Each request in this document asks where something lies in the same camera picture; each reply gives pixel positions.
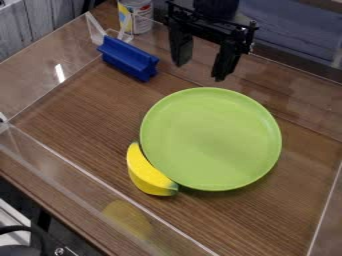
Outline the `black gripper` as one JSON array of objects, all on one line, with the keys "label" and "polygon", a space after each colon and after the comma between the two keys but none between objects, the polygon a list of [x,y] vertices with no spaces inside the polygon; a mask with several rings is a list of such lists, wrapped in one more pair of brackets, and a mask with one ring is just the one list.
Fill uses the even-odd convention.
[{"label": "black gripper", "polygon": [[241,0],[166,0],[166,3],[174,64],[180,67],[192,58],[192,35],[217,44],[225,40],[211,70],[215,81],[223,81],[235,70],[241,53],[253,50],[258,22],[241,13]]}]

